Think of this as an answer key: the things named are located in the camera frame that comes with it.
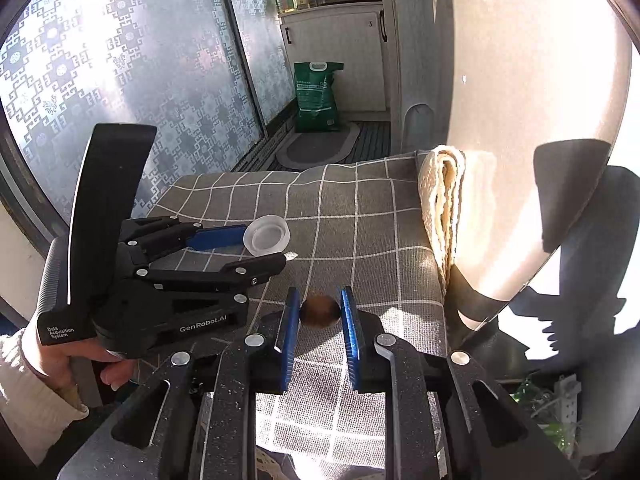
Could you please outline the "person's left hand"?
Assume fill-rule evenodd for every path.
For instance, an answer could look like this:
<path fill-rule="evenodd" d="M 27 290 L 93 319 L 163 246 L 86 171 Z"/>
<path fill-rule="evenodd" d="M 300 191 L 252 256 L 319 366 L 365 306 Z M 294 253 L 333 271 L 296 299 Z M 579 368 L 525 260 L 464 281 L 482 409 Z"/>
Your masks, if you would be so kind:
<path fill-rule="evenodd" d="M 71 358 L 86 358 L 90 361 L 106 363 L 100 374 L 101 382 L 117 391 L 134 374 L 136 362 L 122 360 L 107 352 L 96 339 L 66 342 L 55 346 L 41 343 L 34 315 L 24 330 L 21 341 L 22 352 L 29 367 L 49 388 L 62 393 L 76 385 L 70 367 Z"/>

